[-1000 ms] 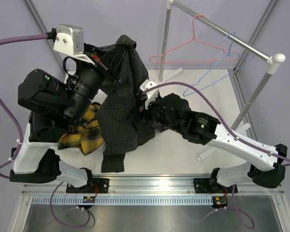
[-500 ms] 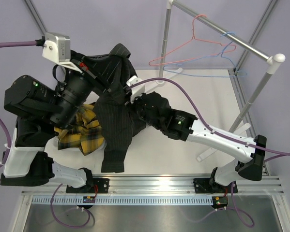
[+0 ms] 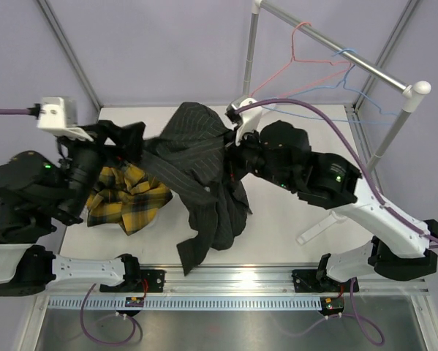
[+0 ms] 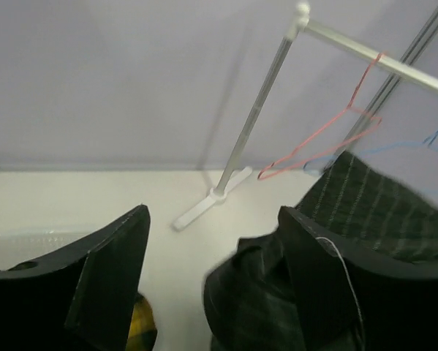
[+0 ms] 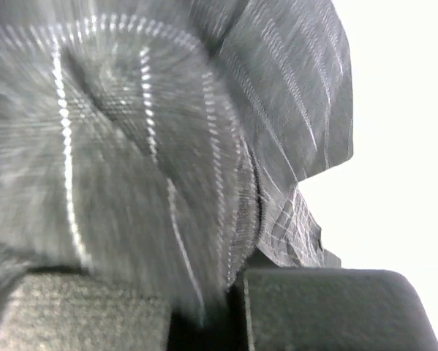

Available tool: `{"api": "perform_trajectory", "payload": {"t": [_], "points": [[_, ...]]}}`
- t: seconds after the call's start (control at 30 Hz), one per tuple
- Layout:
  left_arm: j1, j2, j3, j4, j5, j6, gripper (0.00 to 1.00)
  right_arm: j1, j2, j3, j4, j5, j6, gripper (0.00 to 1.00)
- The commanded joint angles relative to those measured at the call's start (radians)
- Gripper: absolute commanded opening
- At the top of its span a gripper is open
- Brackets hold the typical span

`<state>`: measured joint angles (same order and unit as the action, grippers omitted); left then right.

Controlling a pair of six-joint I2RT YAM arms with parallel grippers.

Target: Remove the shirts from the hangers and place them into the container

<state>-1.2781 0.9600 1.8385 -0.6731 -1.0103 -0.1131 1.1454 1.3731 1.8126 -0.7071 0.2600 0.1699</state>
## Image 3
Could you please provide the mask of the dark pinstripe shirt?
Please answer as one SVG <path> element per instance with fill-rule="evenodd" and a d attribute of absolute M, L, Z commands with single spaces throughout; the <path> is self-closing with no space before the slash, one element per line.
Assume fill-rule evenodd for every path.
<path fill-rule="evenodd" d="M 251 213 L 243 184 L 229 184 L 225 175 L 230 133 L 214 110 L 184 102 L 160 135 L 144 142 L 141 169 L 180 197 L 189 212 L 189 226 L 197 233 L 177 245 L 185 275 L 210 249 L 229 249 Z"/>

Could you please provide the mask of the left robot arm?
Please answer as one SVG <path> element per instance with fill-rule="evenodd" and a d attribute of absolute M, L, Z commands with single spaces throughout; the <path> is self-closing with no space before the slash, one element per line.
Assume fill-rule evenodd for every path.
<path fill-rule="evenodd" d="M 0 297 L 28 296 L 63 284 L 98 284 L 105 292 L 131 292 L 142 283 L 131 254 L 109 260 L 63 257 L 39 245 L 57 220 L 80 224 L 87 199 L 105 165 L 136 162 L 143 150 L 143 122 L 84 126 L 88 136 L 60 136 L 68 154 L 59 165 L 24 151 L 0 166 Z"/>

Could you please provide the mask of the pink wire hanger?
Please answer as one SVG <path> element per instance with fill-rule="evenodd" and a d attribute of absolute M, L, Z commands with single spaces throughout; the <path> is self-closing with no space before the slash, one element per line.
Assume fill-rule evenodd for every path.
<path fill-rule="evenodd" d="M 327 76 L 325 76 L 323 78 L 320 78 L 319 80 L 316 80 L 316 81 L 314 81 L 312 83 L 309 83 L 306 86 L 304 86 L 302 89 L 294 89 L 293 90 L 294 93 L 302 92 L 304 88 L 315 88 L 319 84 L 324 83 L 325 81 L 329 81 L 329 80 L 331 80 L 331 79 L 333 79 L 335 77 L 338 77 L 338 76 L 343 75 L 346 72 L 350 71 L 350 69 L 352 68 L 353 64 L 351 64 L 347 60 L 339 60 L 339 61 L 310 60 L 310 59 L 301 59 L 301 58 L 298 58 L 296 56 L 296 54 L 295 54 L 295 34 L 296 34 L 296 31 L 299 30 L 299 29 L 310 29 L 311 27 L 312 27 L 312 23 L 308 22 L 308 21 L 304 21 L 304 22 L 302 22 L 302 23 L 300 23 L 300 24 L 298 24 L 297 26 L 294 27 L 294 29 L 292 30 L 292 33 L 291 33 L 291 37 L 290 37 L 290 41 L 291 41 L 291 43 L 290 43 L 290 60 L 283 67 L 281 67 L 279 70 L 275 71 L 270 77 L 268 77 L 266 80 L 264 80 L 252 92 L 248 93 L 248 97 L 254 97 L 258 91 L 263 89 L 270 82 L 272 82 L 278 76 L 283 74 L 294 63 L 298 63 L 298 64 L 324 64 L 324 65 L 329 65 L 329 66 L 332 66 L 332 67 L 337 67 L 337 66 L 344 65 L 344 69 L 339 70 L 337 72 L 334 72 L 331 75 L 327 75 Z"/>

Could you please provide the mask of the blue wire hanger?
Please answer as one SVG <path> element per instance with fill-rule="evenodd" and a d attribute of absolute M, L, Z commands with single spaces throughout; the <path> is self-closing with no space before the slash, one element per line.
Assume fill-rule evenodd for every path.
<path fill-rule="evenodd" d="M 366 93 L 363 93 L 361 90 L 349 87 L 347 85 L 348 77 L 350 76 L 350 73 L 351 73 L 351 71 L 354 70 L 354 68 L 355 68 L 355 65 L 349 63 L 348 64 L 348 68 L 346 68 L 345 70 L 342 70 L 342 71 L 337 72 L 336 74 L 334 74 L 333 75 L 334 77 L 337 77 L 337 76 L 339 76 L 341 74 L 343 74 L 343 76 L 342 76 L 341 80 L 338 81 L 333 86 L 324 86 L 324 85 L 317 85 L 316 86 L 316 85 L 314 85 L 314 86 L 311 86 L 308 89 L 299 90 L 299 91 L 296 91 L 294 93 L 289 93 L 288 95 L 285 95 L 285 97 L 286 98 L 293 98 L 293 97 L 296 97 L 296 96 L 300 96 L 300 95 L 304 95 L 304 94 L 309 94 L 310 92 L 313 92 L 313 91 L 336 90 L 338 88 L 341 88 L 341 89 L 343 89 L 345 91 L 349 91 L 349 92 L 357 93 L 358 95 L 361 95 L 363 98 L 365 98 L 371 105 L 373 105 L 378 110 L 378 113 L 381 116 L 397 116 L 397 113 L 394 113 L 394 112 L 391 112 L 391 111 L 384 111 L 382 109 L 382 107 L 377 102 L 375 102 L 372 98 L 370 98 Z M 282 114 L 286 114 L 286 115 L 289 115 L 289 116 L 295 116 L 295 117 L 298 117 L 298 118 L 305 118 L 305 119 L 308 119 L 308 120 L 318 120 L 318 121 L 321 120 L 321 118 L 318 118 L 318 117 L 310 117 L 310 116 L 298 115 L 298 114 L 295 114 L 295 113 L 285 112 L 283 110 L 278 109 L 276 107 L 276 104 L 270 104 L 270 105 L 266 105 L 264 107 L 264 113 L 270 113 L 270 112 L 282 113 Z"/>

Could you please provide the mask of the yellow plaid shirt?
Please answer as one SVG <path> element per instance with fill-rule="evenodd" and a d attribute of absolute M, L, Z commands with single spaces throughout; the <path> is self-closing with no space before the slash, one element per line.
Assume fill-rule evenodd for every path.
<path fill-rule="evenodd" d="M 161 181 L 134 165 L 104 167 L 86 201 L 86 224 L 117 224 L 132 235 L 149 226 L 172 199 Z"/>

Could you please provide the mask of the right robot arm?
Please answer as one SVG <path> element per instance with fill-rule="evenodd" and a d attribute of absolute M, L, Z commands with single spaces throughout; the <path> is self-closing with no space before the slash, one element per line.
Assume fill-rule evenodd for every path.
<path fill-rule="evenodd" d="M 332 210 L 368 230 L 372 239 L 341 254 L 324 254 L 316 269 L 293 271 L 297 291 L 347 289 L 352 278 L 377 273 L 406 282 L 437 271 L 430 250 L 438 222 L 420 221 L 377 193 L 357 167 L 344 157 L 311 149 L 308 134 L 284 121 L 261 132 L 224 137 L 224 166 L 231 184 L 252 174 L 298 196 L 309 205 Z"/>

